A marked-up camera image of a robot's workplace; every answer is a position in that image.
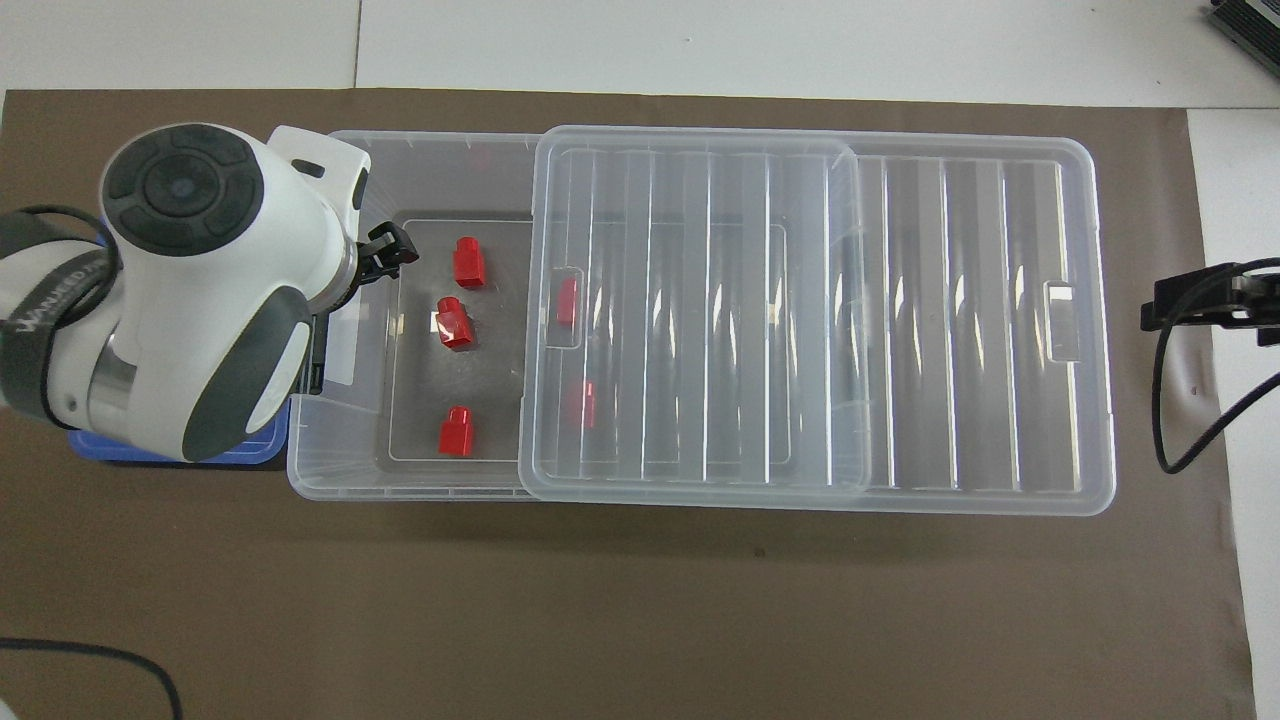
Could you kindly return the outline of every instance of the brown paper surface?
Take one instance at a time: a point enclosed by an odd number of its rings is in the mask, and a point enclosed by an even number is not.
[[[317,503],[283,471],[118,468],[0,411],[0,634],[119,646],[191,717],[1252,717],[1221,443],[1166,477],[1138,305],[1203,264],[1181,110],[468,91],[10,91],[0,209],[95,208],[110,154],[206,120],[1071,137],[1098,170],[1119,491],[1096,518]],[[1217,413],[1171,350],[1176,448]],[[23,717],[163,717],[140,670],[0,652]]]

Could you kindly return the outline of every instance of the clear plastic storage box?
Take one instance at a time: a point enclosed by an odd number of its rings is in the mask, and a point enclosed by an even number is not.
[[[422,259],[333,318],[306,497],[1087,515],[1114,495],[1092,160],[1059,138],[340,132]],[[489,282],[453,283],[480,238]],[[467,352],[434,336],[453,295]],[[466,405],[476,446],[435,452]]]

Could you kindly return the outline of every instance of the black cable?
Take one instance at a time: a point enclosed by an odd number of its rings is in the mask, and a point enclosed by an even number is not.
[[[78,208],[72,208],[70,205],[28,205],[26,208],[19,208],[19,213],[27,213],[28,215],[67,215],[68,218],[76,218],[77,220],[84,223],[86,225],[93,228],[93,232],[102,238],[106,246],[106,277],[102,282],[93,286],[93,290],[84,296],[83,300],[76,304],[74,307],[67,311],[65,315],[58,320],[59,328],[65,328],[67,325],[83,319],[86,315],[93,311],[95,307],[106,300],[106,296],[111,292],[111,287],[115,284],[115,277],[120,273],[120,249],[115,245],[115,236],[111,231],[99,220],[95,215],[91,215]]]
[[[1206,447],[1208,447],[1208,443],[1213,442],[1217,436],[1222,434],[1222,430],[1231,424],[1231,420],[1239,418],[1240,414],[1248,410],[1254,402],[1262,400],[1266,393],[1271,392],[1276,387],[1280,387],[1280,373],[1267,378],[1262,384],[1251,389],[1244,395],[1244,397],[1235,401],[1235,405],[1231,405],[1231,407],[1229,407],[1226,413],[1222,413],[1217,420],[1213,420],[1213,424],[1201,433],[1198,438],[1196,438],[1196,442],[1187,448],[1187,452],[1184,452],[1181,457],[1172,464],[1169,462],[1169,457],[1165,455],[1165,432],[1160,416],[1160,395],[1164,386],[1165,352],[1169,348],[1169,336],[1172,333],[1174,325],[1176,325],[1178,322],[1183,319],[1183,315],[1187,314],[1187,310],[1190,309],[1190,306],[1194,305],[1196,301],[1198,301],[1203,295],[1206,295],[1210,288],[1224,281],[1230,281],[1242,277],[1245,273],[1261,270],[1263,268],[1280,268],[1280,258],[1262,258],[1261,260],[1240,263],[1234,268],[1228,268],[1206,277],[1193,284],[1187,292],[1183,293],[1181,297],[1178,299],[1178,302],[1174,304],[1169,315],[1165,318],[1165,324],[1160,328],[1160,340],[1156,341],[1155,370],[1151,377],[1151,434],[1152,439],[1156,442],[1156,460],[1160,461],[1160,469],[1170,475],[1185,470],[1187,466],[1190,465]]]
[[[44,641],[33,638],[0,638],[0,650],[32,650],[38,652],[65,652],[70,655],[87,655],[91,657],[109,657],[123,660],[147,673],[151,673],[164,685],[164,694],[169,698],[169,710],[173,720],[182,720],[182,701],[178,698],[178,687],[173,684],[173,678],[159,664],[136,652],[119,650],[105,644],[77,643],[67,641]]]

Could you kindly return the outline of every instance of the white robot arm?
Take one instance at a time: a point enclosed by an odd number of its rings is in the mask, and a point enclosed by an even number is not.
[[[369,169],[362,150],[297,128],[264,145],[180,124],[108,164],[106,227],[78,215],[108,250],[38,219],[47,208],[5,215],[4,401],[179,460],[234,447],[293,391],[312,316],[417,258],[385,223],[389,241],[357,242]]]

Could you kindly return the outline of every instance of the red plastic block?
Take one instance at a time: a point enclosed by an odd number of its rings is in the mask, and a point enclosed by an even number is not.
[[[440,331],[440,342],[451,350],[457,350],[475,341],[471,331],[471,318],[457,297],[442,297],[435,304],[435,327]]]
[[[440,425],[440,455],[471,456],[471,443],[476,428],[471,424],[471,409],[465,405],[449,407],[449,416]]]
[[[562,325],[573,325],[577,319],[577,278],[564,278],[561,283],[559,295],[556,296],[556,322]]]
[[[588,430],[595,427],[595,383],[582,380],[582,387],[568,391],[564,398],[564,420]]]
[[[471,236],[458,238],[458,249],[453,251],[453,279],[462,287],[484,286],[484,255],[480,242]]]

